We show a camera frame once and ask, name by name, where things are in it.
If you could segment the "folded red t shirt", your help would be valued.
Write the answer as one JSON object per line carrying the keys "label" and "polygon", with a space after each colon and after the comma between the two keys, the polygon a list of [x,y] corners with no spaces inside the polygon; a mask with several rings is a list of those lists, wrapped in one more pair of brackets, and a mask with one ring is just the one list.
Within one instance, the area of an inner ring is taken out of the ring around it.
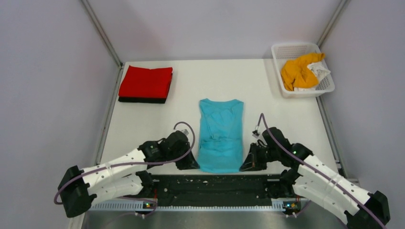
{"label": "folded red t shirt", "polygon": [[119,98],[166,99],[170,90],[173,68],[140,68],[129,66],[120,85]]}

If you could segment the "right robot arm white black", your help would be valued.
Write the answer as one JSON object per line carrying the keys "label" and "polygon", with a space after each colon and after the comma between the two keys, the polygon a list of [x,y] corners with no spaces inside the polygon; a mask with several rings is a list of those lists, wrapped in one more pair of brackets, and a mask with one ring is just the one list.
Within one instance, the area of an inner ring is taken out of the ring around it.
{"label": "right robot arm white black", "polygon": [[390,221],[388,198],[371,193],[326,166],[300,143],[290,143],[282,132],[271,127],[259,133],[240,167],[241,172],[261,171],[270,162],[286,169],[278,181],[265,188],[270,198],[306,198],[337,217],[349,229],[383,229]]}

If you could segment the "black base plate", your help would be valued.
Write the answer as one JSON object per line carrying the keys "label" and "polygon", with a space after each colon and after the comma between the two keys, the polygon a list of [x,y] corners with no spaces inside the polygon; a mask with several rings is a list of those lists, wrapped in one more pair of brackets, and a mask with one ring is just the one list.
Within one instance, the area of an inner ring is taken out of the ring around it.
{"label": "black base plate", "polygon": [[136,195],[159,207],[267,207],[296,196],[279,175],[152,175]]}

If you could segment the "white t shirt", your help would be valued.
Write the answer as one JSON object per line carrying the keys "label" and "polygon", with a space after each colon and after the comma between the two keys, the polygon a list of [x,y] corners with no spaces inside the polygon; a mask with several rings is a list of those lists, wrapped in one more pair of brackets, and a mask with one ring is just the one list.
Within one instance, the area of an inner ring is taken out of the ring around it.
{"label": "white t shirt", "polygon": [[319,83],[331,73],[322,62],[313,62],[307,68],[315,75]]}

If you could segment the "folded black t shirt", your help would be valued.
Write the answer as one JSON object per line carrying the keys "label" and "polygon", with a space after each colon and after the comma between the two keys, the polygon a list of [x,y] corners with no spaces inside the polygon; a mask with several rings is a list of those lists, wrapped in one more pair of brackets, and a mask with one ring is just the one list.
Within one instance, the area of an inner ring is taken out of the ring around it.
{"label": "folded black t shirt", "polygon": [[167,101],[171,81],[172,74],[125,76],[118,91],[118,100],[125,103],[164,104]]}

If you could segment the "teal t shirt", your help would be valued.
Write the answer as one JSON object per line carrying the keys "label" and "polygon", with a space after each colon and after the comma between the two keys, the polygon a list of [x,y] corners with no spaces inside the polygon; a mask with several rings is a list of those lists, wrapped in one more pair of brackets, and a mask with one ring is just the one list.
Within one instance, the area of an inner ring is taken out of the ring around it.
{"label": "teal t shirt", "polygon": [[199,101],[197,162],[206,173],[236,173],[243,162],[243,112],[240,100]]}

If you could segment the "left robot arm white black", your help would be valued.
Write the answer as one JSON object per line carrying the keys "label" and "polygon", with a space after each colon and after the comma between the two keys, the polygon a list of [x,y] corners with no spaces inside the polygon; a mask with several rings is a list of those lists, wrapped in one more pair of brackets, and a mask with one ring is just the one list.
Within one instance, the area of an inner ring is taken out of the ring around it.
{"label": "left robot arm white black", "polygon": [[68,218],[87,212],[106,200],[132,195],[148,197],[153,179],[148,169],[175,163],[179,170],[199,169],[189,141],[183,131],[174,131],[157,141],[146,141],[125,155],[103,164],[66,170],[56,195]]}

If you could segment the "white plastic basket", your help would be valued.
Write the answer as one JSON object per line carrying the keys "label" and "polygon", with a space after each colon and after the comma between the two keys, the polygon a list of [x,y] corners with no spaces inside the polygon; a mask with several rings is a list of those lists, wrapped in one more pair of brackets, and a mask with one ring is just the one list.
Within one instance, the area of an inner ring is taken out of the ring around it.
{"label": "white plastic basket", "polygon": [[280,43],[271,47],[284,98],[318,97],[335,90],[325,54],[314,43]]}

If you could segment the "orange t shirt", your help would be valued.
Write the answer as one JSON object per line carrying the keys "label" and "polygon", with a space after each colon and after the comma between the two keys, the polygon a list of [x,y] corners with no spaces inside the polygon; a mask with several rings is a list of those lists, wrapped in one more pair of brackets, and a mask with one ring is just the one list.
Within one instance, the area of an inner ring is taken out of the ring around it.
{"label": "orange t shirt", "polygon": [[315,75],[307,68],[313,62],[321,62],[324,53],[309,53],[294,60],[288,60],[281,70],[281,78],[287,91],[295,88],[311,88],[319,84]]}

